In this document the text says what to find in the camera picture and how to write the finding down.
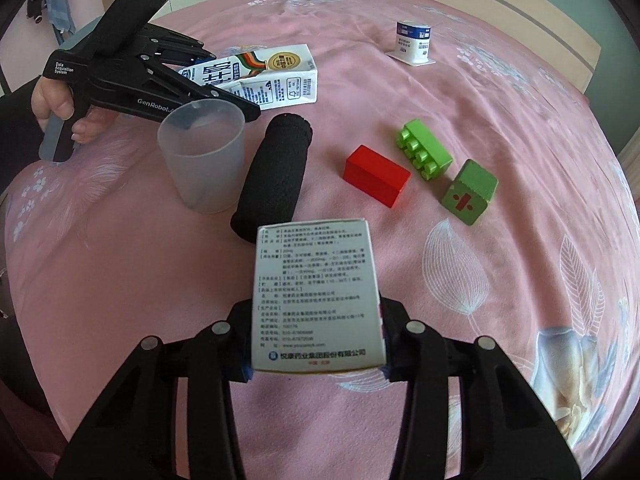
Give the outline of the person's left hand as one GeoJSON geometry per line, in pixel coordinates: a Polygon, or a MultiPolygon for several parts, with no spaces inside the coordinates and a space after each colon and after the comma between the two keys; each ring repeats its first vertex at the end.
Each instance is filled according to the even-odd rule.
{"type": "MultiPolygon", "coordinates": [[[[32,90],[30,98],[32,114],[40,128],[44,130],[53,116],[63,122],[73,117],[75,113],[72,92],[64,81],[40,77],[32,90]]],[[[72,127],[72,139],[79,144],[88,144],[104,133],[118,117],[114,110],[93,107],[83,118],[72,127]]]]}

